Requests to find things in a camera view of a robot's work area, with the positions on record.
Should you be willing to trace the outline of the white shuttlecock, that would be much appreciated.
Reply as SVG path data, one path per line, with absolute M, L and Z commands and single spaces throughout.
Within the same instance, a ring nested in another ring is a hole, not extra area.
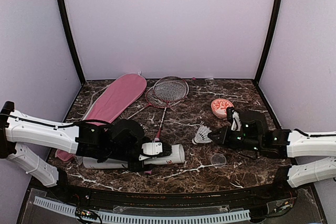
M 211 129 L 207 126 L 201 125 L 195 137 L 192 139 L 193 144 L 208 144 L 211 143 L 212 140 L 208 137 L 208 134 L 211 133 Z

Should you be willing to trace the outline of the white shuttlecock tube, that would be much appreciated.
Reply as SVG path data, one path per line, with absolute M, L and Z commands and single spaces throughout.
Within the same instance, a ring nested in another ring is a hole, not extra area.
M 172 154 L 170 156 L 146 158 L 144 165 L 170 165 L 180 164 L 185 161 L 185 153 L 182 144 L 172 146 Z M 90 157 L 83 158 L 83 165 L 86 169 L 126 169 L 128 164 L 126 161 L 116 159 L 107 159 L 105 162 L 98 163 L 96 159 Z

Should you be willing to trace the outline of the clear plastic tube lid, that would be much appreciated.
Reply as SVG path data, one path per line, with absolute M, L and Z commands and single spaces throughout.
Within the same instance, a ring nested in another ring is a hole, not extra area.
M 223 154 L 214 154 L 212 157 L 211 157 L 211 164 L 214 166 L 214 167 L 217 167 L 217 168 L 222 168 L 226 165 L 227 163 L 227 159 L 226 157 L 223 155 Z

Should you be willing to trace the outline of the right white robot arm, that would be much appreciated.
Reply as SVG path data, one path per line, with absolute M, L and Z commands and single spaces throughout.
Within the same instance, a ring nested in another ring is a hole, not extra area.
M 280 199 L 288 186 L 301 185 L 335 177 L 335 132 L 305 133 L 299 129 L 270 130 L 266 117 L 256 111 L 239 113 L 227 109 L 230 126 L 210 131 L 207 137 L 232 150 L 248 150 L 269 159 L 320 156 L 304 165 L 289 165 L 277 170 L 274 184 L 268 188 L 273 200 Z

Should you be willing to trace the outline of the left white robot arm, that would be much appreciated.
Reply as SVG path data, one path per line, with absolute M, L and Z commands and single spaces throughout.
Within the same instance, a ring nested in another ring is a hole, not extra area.
M 154 159 L 165 163 L 173 153 L 172 145 L 150 140 L 134 120 L 116 124 L 97 119 L 53 122 L 24 115 L 13 102 L 5 102 L 1 109 L 1 158 L 16 163 L 45 187 L 53 187 L 63 201 L 74 197 L 67 173 L 43 161 L 28 148 L 28 143 L 93 158 L 99 163 L 108 159 L 123 161 L 134 172 L 149 170 Z

